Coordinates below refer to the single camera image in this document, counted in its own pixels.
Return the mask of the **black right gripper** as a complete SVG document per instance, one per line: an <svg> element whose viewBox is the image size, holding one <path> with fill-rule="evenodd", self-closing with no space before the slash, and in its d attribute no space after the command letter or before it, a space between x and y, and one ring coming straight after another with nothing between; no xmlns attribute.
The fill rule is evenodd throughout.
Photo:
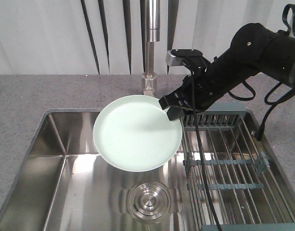
<svg viewBox="0 0 295 231"><path fill-rule="evenodd" d="M192 115L193 111L203 112L224 94L234 88L234 62L214 61L209 66L195 67L183 65L191 71L184 78L181 87L162 96L159 104L170 121Z"/></svg>

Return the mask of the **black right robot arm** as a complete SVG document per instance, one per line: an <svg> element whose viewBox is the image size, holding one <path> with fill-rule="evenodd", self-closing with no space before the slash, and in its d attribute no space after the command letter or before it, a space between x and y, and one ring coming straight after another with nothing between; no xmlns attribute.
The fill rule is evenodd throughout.
<svg viewBox="0 0 295 231"><path fill-rule="evenodd" d="M234 35L230 47L213 62L196 49L169 50L169 66L184 66L192 73L182 86L160 98L170 120L192 110L206 111L247 78L264 73L295 90L295 38L274 33L260 23L249 23Z"/></svg>

